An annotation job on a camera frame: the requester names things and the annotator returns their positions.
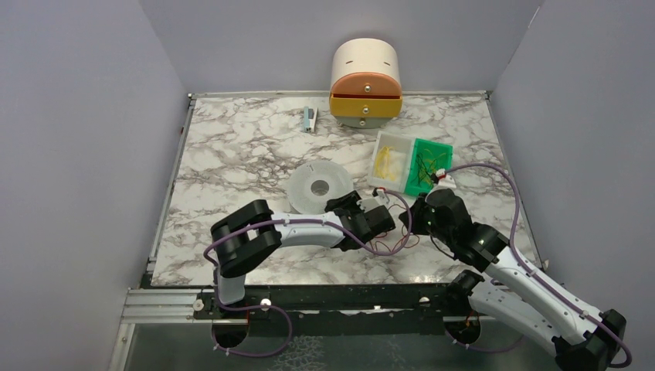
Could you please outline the white plastic cable spool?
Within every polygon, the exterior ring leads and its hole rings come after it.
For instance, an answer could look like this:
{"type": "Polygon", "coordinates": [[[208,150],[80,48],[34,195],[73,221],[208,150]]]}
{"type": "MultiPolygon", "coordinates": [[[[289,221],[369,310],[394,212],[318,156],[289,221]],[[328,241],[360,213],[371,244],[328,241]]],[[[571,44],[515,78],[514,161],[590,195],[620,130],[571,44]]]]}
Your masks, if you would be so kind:
{"type": "Polygon", "coordinates": [[[323,213],[328,200],[353,190],[350,173],[342,165],[327,160],[300,165],[291,173],[286,187],[290,206],[301,214],[323,213]]]}

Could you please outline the white plastic bin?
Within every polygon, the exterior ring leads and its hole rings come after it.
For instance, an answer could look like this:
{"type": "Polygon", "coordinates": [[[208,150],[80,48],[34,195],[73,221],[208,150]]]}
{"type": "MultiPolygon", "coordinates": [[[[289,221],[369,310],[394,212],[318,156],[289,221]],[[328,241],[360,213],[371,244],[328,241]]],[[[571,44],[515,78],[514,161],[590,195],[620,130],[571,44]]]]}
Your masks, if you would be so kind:
{"type": "Polygon", "coordinates": [[[367,183],[404,193],[415,138],[380,131],[372,153],[367,183]]]}

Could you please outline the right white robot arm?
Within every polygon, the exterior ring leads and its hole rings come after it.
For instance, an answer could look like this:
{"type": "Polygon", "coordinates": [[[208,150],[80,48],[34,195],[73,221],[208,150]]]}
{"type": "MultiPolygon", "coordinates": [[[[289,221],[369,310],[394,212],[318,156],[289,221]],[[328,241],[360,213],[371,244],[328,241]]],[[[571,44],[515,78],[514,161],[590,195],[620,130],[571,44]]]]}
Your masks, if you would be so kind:
{"type": "Polygon", "coordinates": [[[450,286],[455,299],[522,333],[562,370],[605,370],[620,350],[626,319],[585,303],[546,277],[508,238],[474,222],[452,189],[421,194],[399,216],[412,233],[445,244],[468,265],[450,286]]]}

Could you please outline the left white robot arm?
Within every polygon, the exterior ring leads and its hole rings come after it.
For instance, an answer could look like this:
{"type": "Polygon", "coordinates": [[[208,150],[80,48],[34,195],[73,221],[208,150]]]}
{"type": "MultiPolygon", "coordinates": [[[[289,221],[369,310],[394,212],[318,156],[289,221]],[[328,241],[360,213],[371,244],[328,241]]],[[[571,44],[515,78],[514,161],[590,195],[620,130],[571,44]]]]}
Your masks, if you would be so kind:
{"type": "Polygon", "coordinates": [[[214,267],[213,282],[221,305],[245,297],[246,275],[284,247],[319,246],[359,250],[395,229],[391,201],[383,189],[363,199],[356,191],[327,201],[322,214],[273,211],[264,199],[252,201],[210,228],[212,242],[203,253],[214,267]]]}

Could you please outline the green plastic bin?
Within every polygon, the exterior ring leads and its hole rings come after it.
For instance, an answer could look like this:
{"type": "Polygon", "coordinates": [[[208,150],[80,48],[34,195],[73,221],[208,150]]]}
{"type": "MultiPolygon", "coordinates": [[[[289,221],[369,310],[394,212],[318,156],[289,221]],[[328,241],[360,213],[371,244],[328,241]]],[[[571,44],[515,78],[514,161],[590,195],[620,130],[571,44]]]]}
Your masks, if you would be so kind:
{"type": "Polygon", "coordinates": [[[404,193],[409,196],[417,196],[420,193],[429,192],[433,188],[430,176],[440,168],[450,168],[452,159],[453,147],[451,145],[417,138],[414,141],[404,193]]]}

